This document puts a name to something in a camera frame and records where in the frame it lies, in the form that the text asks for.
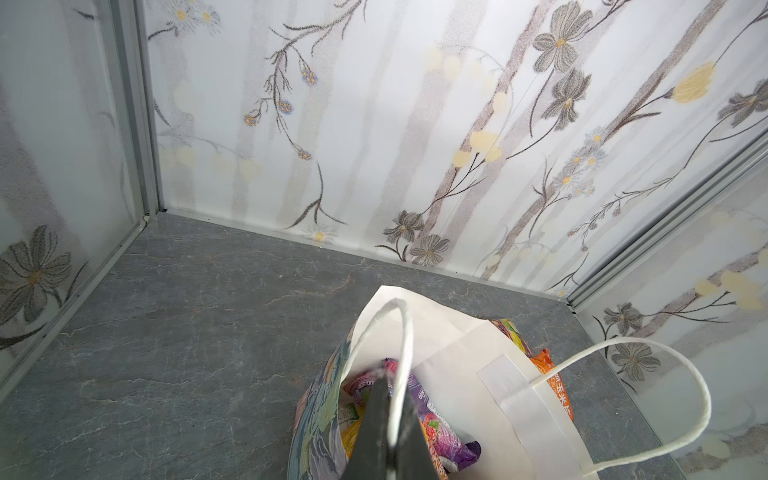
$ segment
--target bag handle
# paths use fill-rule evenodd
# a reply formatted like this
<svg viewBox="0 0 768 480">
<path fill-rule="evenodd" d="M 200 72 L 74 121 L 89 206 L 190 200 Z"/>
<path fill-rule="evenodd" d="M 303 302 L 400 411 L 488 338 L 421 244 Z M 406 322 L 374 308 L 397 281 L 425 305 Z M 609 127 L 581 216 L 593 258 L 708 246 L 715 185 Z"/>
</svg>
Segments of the bag handle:
<svg viewBox="0 0 768 480">
<path fill-rule="evenodd" d="M 406 400 L 406 390 L 408 389 L 408 376 L 411 373 L 413 364 L 413 319 L 408 310 L 408 303 L 405 300 L 395 298 L 385 303 L 381 309 L 371 319 L 365 330 L 357 339 L 357 344 L 352 348 L 349 358 L 341 371 L 341 381 L 346 379 L 352 364 L 360 351 L 361 345 L 371 335 L 372 328 L 389 312 L 393 310 L 400 311 L 402 321 L 402 348 L 400 349 L 400 358 L 398 360 L 397 373 L 395 374 L 395 388 L 392 393 L 392 401 L 389 402 L 389 418 L 386 426 L 386 439 L 388 447 L 394 451 L 397 444 L 397 435 L 400 430 L 400 418 L 402 417 L 402 405 Z"/>
<path fill-rule="evenodd" d="M 672 356 L 680 360 L 683 363 L 683 365 L 694 376 L 694 379 L 696 380 L 696 383 L 699 386 L 701 397 L 704 400 L 703 408 L 701 410 L 701 416 L 699 417 L 698 422 L 696 422 L 696 425 L 688 433 L 686 433 L 685 435 L 682 435 L 680 438 L 675 439 L 672 442 L 669 442 L 655 449 L 648 450 L 647 452 L 639 453 L 637 455 L 630 455 L 628 457 L 617 458 L 616 460 L 609 460 L 607 462 L 600 462 L 596 465 L 593 465 L 591 470 L 584 473 L 585 475 L 591 475 L 593 473 L 597 473 L 601 470 L 605 470 L 608 467 L 626 465 L 627 463 L 642 462 L 650 458 L 660 457 L 674 450 L 682 448 L 685 445 L 688 445 L 689 443 L 696 440 L 699 437 L 699 435 L 703 433 L 704 429 L 707 427 L 707 424 L 710 422 L 710 417 L 712 416 L 712 397 L 710 395 L 710 390 L 707 388 L 707 383 L 704 381 L 704 377 L 701 375 L 701 373 L 696 368 L 696 366 L 689 359 L 684 357 L 682 353 L 678 352 L 672 347 L 664 345 L 663 343 L 656 342 L 655 340 L 649 340 L 644 338 L 635 338 L 635 337 L 625 336 L 625 337 L 616 337 L 614 339 L 609 339 L 604 342 L 600 342 L 595 346 L 591 346 L 588 349 L 582 350 L 581 352 L 572 356 L 570 359 L 565 360 L 563 363 L 556 366 L 555 368 L 545 373 L 544 375 L 541 375 L 531 380 L 530 381 L 531 387 L 536 387 L 541 385 L 543 382 L 557 375 L 561 370 L 565 369 L 572 363 L 583 359 L 585 356 L 589 355 L 590 353 L 597 352 L 598 350 L 602 350 L 607 346 L 616 345 L 618 343 L 647 343 L 648 345 L 656 346 L 666 352 L 671 353 Z"/>
</svg>

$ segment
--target shopping bag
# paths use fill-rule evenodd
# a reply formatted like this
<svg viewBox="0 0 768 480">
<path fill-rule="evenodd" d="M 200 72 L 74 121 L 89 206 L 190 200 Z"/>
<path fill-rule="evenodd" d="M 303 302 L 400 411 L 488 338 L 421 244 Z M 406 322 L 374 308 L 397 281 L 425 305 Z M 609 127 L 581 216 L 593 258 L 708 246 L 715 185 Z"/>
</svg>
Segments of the shopping bag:
<svg viewBox="0 0 768 480">
<path fill-rule="evenodd" d="M 404 328 L 406 319 L 411 332 Z M 672 353 L 693 373 L 703 408 L 694 428 L 674 442 L 595 465 L 546 380 L 615 343 L 650 343 Z M 403 288 L 382 286 L 299 401 L 289 480 L 341 478 L 347 459 L 339 434 L 340 386 L 345 379 L 380 365 L 382 359 L 403 356 L 410 356 L 411 371 L 448 424 L 460 437 L 471 437 L 482 446 L 479 461 L 451 474 L 455 479 L 598 480 L 597 472 L 604 468 L 639 462 L 687 445 L 706 428 L 711 414 L 711 399 L 701 374 L 668 346 L 618 337 L 586 349 L 542 375 L 489 321 Z M 398 374 L 405 370 L 407 375 L 403 363 Z M 395 409 L 398 402 L 402 404 L 397 396 L 396 391 Z"/>
</svg>

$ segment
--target flower center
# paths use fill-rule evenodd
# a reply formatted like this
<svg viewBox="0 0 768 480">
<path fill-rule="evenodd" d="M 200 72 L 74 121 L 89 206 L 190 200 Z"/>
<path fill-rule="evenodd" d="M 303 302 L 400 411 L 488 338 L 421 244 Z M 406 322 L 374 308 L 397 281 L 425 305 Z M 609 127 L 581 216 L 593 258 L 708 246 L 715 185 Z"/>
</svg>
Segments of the flower center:
<svg viewBox="0 0 768 480">
<path fill-rule="evenodd" d="M 36 270 L 32 272 L 32 275 L 29 276 L 27 281 L 29 282 L 30 285 L 35 285 L 37 282 L 40 281 L 41 276 L 43 276 L 42 270 Z"/>
</svg>

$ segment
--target marble countertop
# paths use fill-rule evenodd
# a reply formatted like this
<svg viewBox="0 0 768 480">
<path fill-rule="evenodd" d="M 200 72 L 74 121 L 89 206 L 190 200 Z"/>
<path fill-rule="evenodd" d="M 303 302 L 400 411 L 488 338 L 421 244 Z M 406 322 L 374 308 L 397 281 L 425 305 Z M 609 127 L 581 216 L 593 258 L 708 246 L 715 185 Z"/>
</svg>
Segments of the marble countertop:
<svg viewBox="0 0 768 480">
<path fill-rule="evenodd" d="M 509 318 L 555 362 L 591 345 L 564 303 L 159 214 L 0 406 L 0 478 L 285 478 L 296 401 L 380 285 Z M 658 445 L 603 358 L 563 380 L 593 460 Z"/>
</svg>

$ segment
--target floral wallpaper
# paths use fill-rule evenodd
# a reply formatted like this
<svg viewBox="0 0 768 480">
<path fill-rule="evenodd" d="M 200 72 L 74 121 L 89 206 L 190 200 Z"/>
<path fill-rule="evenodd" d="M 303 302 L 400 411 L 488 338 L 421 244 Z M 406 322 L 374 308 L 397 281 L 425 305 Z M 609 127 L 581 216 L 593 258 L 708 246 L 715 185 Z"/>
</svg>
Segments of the floral wallpaper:
<svg viewBox="0 0 768 480">
<path fill-rule="evenodd" d="M 165 207 L 552 296 L 768 128 L 762 0 L 145 5 Z"/>
<path fill-rule="evenodd" d="M 720 116 L 745 103 L 734 97 Z M 695 444 L 673 454 L 690 480 L 768 476 L 768 164 L 754 170 L 577 307 L 596 342 L 652 338 L 704 375 L 712 420 Z M 640 343 L 603 354 L 663 441 L 696 421 L 697 387 L 675 359 Z"/>
<path fill-rule="evenodd" d="M 100 22 L 88 0 L 0 18 L 0 379 L 141 216 Z"/>
</svg>

